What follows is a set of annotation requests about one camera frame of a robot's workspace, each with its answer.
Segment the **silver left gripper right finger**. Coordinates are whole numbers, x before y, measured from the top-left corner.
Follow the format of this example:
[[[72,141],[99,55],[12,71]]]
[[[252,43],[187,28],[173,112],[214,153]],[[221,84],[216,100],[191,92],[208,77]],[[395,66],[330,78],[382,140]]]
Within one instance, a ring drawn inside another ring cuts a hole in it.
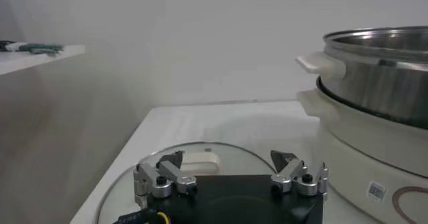
[[[325,201],[328,196],[328,167],[324,162],[319,166],[308,166],[295,154],[272,150],[270,152],[276,173],[270,177],[272,192],[285,195],[293,189],[304,197],[320,195]]]

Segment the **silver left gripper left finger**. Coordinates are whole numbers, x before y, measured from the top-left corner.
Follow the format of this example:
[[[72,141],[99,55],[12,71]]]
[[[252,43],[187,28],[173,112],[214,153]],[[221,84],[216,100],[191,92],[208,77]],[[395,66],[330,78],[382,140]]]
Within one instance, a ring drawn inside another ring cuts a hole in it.
[[[197,193],[197,179],[187,176],[182,170],[182,150],[162,156],[150,166],[138,163],[133,169],[134,201],[141,208],[147,207],[148,196],[166,199],[173,193],[173,187],[180,195],[194,197]]]

